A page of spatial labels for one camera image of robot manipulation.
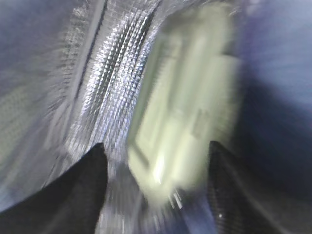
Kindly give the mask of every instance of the white plastic device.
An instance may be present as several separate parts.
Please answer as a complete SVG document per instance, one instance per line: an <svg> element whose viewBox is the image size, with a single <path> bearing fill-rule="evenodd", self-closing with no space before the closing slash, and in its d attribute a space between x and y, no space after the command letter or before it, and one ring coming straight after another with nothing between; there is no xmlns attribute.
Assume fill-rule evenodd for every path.
<svg viewBox="0 0 312 234"><path fill-rule="evenodd" d="M208 148L231 95L238 59L228 5L172 18L156 38L128 133L129 166L152 205L207 179Z"/></svg>

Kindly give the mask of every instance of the shiny metallic surface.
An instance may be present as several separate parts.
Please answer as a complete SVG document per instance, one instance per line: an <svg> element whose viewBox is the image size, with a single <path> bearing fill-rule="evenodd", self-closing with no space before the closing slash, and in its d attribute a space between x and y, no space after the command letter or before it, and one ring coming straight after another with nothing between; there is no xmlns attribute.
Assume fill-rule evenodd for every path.
<svg viewBox="0 0 312 234"><path fill-rule="evenodd" d="M10 37L0 35L1 210L104 142L110 182L98 234L159 233L182 219L172 208L142 213L125 141L155 35L168 15L194 2L0 3L0 30Z"/></svg>

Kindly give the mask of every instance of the silver reflective foil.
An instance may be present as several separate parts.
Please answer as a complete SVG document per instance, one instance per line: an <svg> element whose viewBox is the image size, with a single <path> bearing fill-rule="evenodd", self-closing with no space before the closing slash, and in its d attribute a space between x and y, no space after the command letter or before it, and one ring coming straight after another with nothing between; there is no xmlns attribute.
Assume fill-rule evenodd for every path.
<svg viewBox="0 0 312 234"><path fill-rule="evenodd" d="M110 182L98 234L159 233L183 219L172 208L141 214L125 141L156 33L197 2L1 1L1 210L104 142Z"/></svg>

